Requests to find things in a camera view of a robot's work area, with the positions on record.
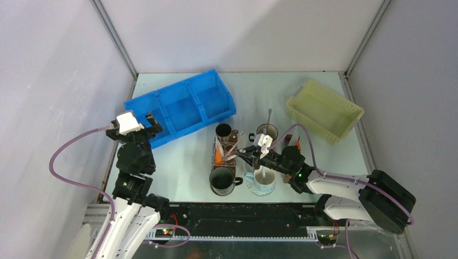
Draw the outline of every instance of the blue bin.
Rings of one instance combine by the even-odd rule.
[[[149,127],[151,111],[164,131],[150,140],[159,147],[236,114],[234,100],[216,70],[144,94],[124,103],[139,123]]]

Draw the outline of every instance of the white mug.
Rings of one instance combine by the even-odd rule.
[[[265,169],[266,177],[262,178],[262,170]],[[255,195],[265,196],[273,192],[275,189],[275,180],[277,174],[274,170],[261,166],[258,170],[245,173],[245,179],[254,184],[254,190],[251,190]]]

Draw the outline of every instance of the yellow basket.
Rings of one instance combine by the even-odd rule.
[[[313,80],[286,102],[286,108],[288,116],[332,145],[343,139],[364,113],[358,105]]]

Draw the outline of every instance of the tabletop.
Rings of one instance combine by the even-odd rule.
[[[133,98],[171,85],[196,73],[146,73],[140,74],[136,82]],[[345,96],[337,72],[224,72],[219,73],[222,81],[234,98],[237,114],[221,121],[234,130],[255,132],[259,125],[267,122],[268,109],[272,109],[270,123],[279,136],[295,122],[286,114],[286,100],[296,92],[307,79],[313,79],[336,93]],[[243,202],[243,203],[282,203],[316,202],[319,195],[298,194],[277,173],[275,190],[267,196],[252,194],[245,183],[235,187],[228,196],[217,196],[210,189],[209,175],[214,143],[214,130],[218,124],[202,128],[194,133],[173,140],[153,150],[156,172],[151,176],[153,183],[150,193],[170,199],[171,202]],[[312,165],[307,138],[300,128],[294,133],[301,137],[302,155],[305,163]],[[363,152],[355,129],[335,146],[315,134],[311,134],[319,168],[332,173],[367,174]],[[250,145],[248,137],[242,139],[239,147]],[[236,176],[243,177],[253,169],[241,159],[237,159]],[[111,194],[119,170],[111,167],[106,192]]]

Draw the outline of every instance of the purple cable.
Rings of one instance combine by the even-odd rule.
[[[181,242],[179,244],[174,244],[172,246],[165,246],[163,244],[157,244],[157,243],[154,243],[153,241],[144,241],[143,244],[154,244],[155,246],[158,246],[158,247],[174,248],[174,247],[180,247],[180,246],[186,244],[189,241],[189,239],[191,238],[191,233],[189,232],[189,230],[187,230],[187,228],[179,226],[179,225],[157,224],[157,225],[154,226],[154,228],[179,228],[179,229],[184,230],[187,233],[187,238],[186,238],[185,241],[183,241],[183,242]]]
[[[335,247],[340,247],[340,248],[347,249],[346,246],[342,246],[341,244],[336,244],[335,247],[334,246],[323,246],[320,242],[315,243],[315,244],[317,244],[319,247],[322,247],[323,249],[325,249],[325,248],[335,248]],[[356,254],[356,252],[353,251],[353,249],[351,249],[351,251],[352,251],[353,255],[356,257],[356,259],[360,259],[359,256]]]
[[[347,241],[348,253],[350,254],[350,258],[353,259],[353,250],[350,248],[350,239],[348,238],[348,226],[350,226],[350,219],[347,219],[347,221],[345,221],[345,239]]]
[[[113,199],[106,193],[104,192],[103,190],[100,190],[99,188],[96,188],[96,187],[93,187],[93,186],[90,186],[90,185],[85,185],[83,183],[79,183],[79,182],[75,182],[75,181],[72,181],[72,180],[69,180],[67,178],[64,178],[62,176],[60,176],[59,174],[56,173],[56,171],[54,171],[54,161],[56,160],[56,157],[64,150],[66,149],[68,146],[70,146],[71,144],[73,144],[74,142],[76,142],[77,140],[87,136],[87,135],[90,135],[92,133],[96,133],[96,132],[99,132],[99,131],[105,131],[106,129],[108,129],[109,127],[103,127],[103,128],[95,128],[91,131],[88,131],[88,132],[85,132],[73,139],[71,139],[69,142],[65,143],[62,147],[60,147],[55,153],[54,155],[52,155],[51,157],[51,160],[49,160],[49,172],[51,172],[51,174],[56,177],[57,179],[61,180],[61,181],[64,181],[66,183],[69,183],[71,185],[75,185],[75,186],[79,186],[79,187],[83,187],[83,188],[86,188],[86,189],[89,189],[89,190],[95,190],[97,191],[98,193],[102,194],[103,196],[105,196],[109,203],[110,203],[110,207],[111,207],[111,211],[114,212],[115,211],[115,203],[113,202]],[[111,216],[110,216],[110,220],[113,221],[115,220],[115,214],[114,213],[111,213]],[[97,253],[99,252],[100,250],[100,247],[102,246],[102,243],[103,241],[105,240],[105,237],[106,235],[108,234],[108,231],[110,230],[110,227],[111,227],[111,224],[108,224],[108,226],[106,227],[105,231],[103,232],[103,235],[102,235],[102,238],[100,239],[100,242],[97,244],[97,247],[94,251],[94,254],[92,255],[92,259],[94,259],[96,256],[97,256]]]
[[[354,182],[354,179],[352,178],[347,178],[347,177],[341,177],[341,176],[335,176],[335,175],[330,175],[330,174],[327,174],[326,175],[318,168],[318,166],[316,166],[316,159],[315,159],[315,152],[313,151],[313,146],[312,146],[312,139],[310,138],[310,134],[307,130],[307,128],[300,124],[300,123],[296,123],[294,124],[293,126],[291,126],[287,131],[286,133],[277,141],[275,142],[269,149],[272,149],[274,148],[276,145],[278,145],[278,143],[282,142],[284,140],[284,138],[286,137],[286,135],[288,135],[290,133],[290,131],[293,130],[293,128],[297,127],[297,126],[300,126],[305,134],[307,135],[307,139],[308,139],[308,144],[310,145],[310,152],[312,153],[312,161],[313,161],[313,166],[315,167],[316,171],[318,172],[319,175],[323,176],[323,177],[327,177],[327,178],[330,178],[330,179],[337,179],[337,180],[344,180],[344,181],[349,181],[349,182]],[[391,195],[389,195],[387,192],[385,192],[384,190],[380,189],[379,187],[371,184],[371,183],[368,183],[368,182],[364,182],[364,181],[361,181],[361,180],[357,180],[356,181],[357,183],[360,183],[362,185],[366,185],[374,190],[376,190],[377,192],[381,193],[383,196],[385,196],[386,198],[388,198],[390,201],[392,201],[394,204],[396,204],[396,206],[398,206],[402,212],[404,212],[407,217],[410,219],[410,225],[413,225],[415,223],[415,220],[414,218],[412,217],[412,215],[409,213],[409,211],[399,202],[397,201],[395,198],[393,198]]]

